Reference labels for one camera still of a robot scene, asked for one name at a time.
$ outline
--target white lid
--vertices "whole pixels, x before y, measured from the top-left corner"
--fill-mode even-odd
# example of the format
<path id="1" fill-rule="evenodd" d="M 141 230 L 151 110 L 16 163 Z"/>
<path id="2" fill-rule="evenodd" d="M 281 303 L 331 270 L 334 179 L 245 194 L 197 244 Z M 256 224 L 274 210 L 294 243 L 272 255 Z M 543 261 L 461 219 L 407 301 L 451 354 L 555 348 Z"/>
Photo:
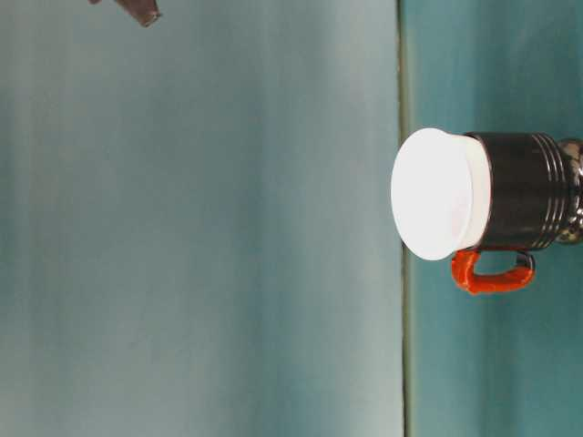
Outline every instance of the white lid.
<path id="1" fill-rule="evenodd" d="M 394 221 L 419 258 L 447 258 L 477 244 L 490 210 L 490 169 L 472 137 L 426 128 L 401 146 L 391 178 Z"/>

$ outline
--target mug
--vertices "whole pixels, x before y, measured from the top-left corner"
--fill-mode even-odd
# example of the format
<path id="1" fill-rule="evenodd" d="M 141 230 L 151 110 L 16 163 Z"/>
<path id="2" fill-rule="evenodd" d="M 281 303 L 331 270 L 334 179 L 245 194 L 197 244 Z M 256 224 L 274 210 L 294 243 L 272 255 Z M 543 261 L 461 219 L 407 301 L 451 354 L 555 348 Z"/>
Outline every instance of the mug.
<path id="1" fill-rule="evenodd" d="M 422 259 L 455 253 L 454 280 L 472 294 L 524 288 L 535 277 L 530 252 L 582 239 L 582 146 L 543 133 L 413 133 L 391 177 L 404 244 Z M 513 250 L 516 265 L 475 274 L 485 250 Z"/>

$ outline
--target teal surface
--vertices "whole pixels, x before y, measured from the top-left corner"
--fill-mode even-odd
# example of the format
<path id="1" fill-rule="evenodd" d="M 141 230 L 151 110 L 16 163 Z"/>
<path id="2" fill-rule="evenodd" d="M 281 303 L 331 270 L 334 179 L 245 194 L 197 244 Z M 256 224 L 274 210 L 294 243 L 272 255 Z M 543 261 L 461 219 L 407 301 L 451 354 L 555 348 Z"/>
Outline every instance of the teal surface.
<path id="1" fill-rule="evenodd" d="M 0 6 L 0 435 L 400 435 L 394 2 Z"/>
<path id="2" fill-rule="evenodd" d="M 583 5 L 406 0 L 407 130 L 583 136 Z M 489 254 L 483 271 L 509 267 Z M 537 254 L 527 290 L 472 298 L 449 261 L 410 258 L 409 429 L 424 436 L 576 435 L 583 428 L 583 247 Z"/>

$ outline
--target orange handle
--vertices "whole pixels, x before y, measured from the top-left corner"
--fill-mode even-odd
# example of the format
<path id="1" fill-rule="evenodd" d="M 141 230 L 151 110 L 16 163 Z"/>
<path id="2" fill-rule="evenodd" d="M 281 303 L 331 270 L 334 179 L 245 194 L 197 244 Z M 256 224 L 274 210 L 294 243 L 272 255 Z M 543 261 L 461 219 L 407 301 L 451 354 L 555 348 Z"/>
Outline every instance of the orange handle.
<path id="1" fill-rule="evenodd" d="M 520 290 L 535 278 L 535 259 L 528 253 L 517 252 L 516 266 L 497 275 L 476 275 L 474 266 L 479 259 L 477 250 L 458 250 L 452 259 L 455 283 L 470 294 Z"/>

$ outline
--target blue-green backdrop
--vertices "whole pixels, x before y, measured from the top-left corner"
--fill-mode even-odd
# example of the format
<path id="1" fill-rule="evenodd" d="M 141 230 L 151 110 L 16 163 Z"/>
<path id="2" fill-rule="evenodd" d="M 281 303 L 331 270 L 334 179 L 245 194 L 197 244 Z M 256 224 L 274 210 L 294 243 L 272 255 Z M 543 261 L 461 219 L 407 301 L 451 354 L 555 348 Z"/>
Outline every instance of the blue-green backdrop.
<path id="1" fill-rule="evenodd" d="M 401 19 L 407 132 L 583 136 L 580 2 L 405 0 Z M 448 260 L 410 258 L 411 435 L 580 433 L 583 247 L 551 247 L 537 261 L 527 290 L 472 298 Z M 512 262 L 488 254 L 480 267 Z"/>

